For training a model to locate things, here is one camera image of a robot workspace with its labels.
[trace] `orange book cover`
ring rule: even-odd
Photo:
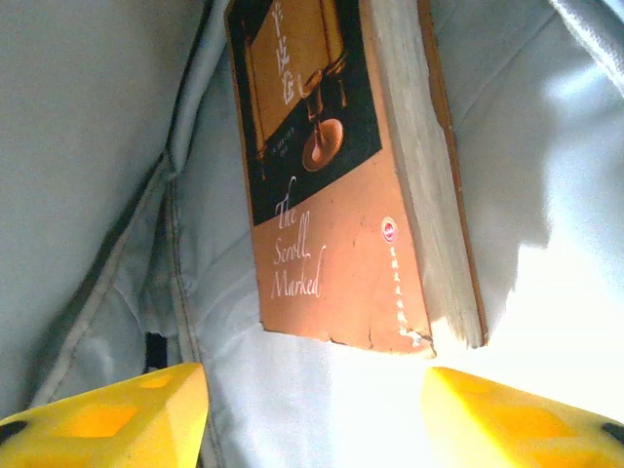
[[[362,3],[233,0],[225,14],[260,320],[433,357]]]

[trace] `yellow plastic piece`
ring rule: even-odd
[[[444,466],[624,467],[618,422],[458,370],[427,370],[422,411]]]
[[[157,370],[0,421],[0,467],[195,467],[208,403],[201,365]]]

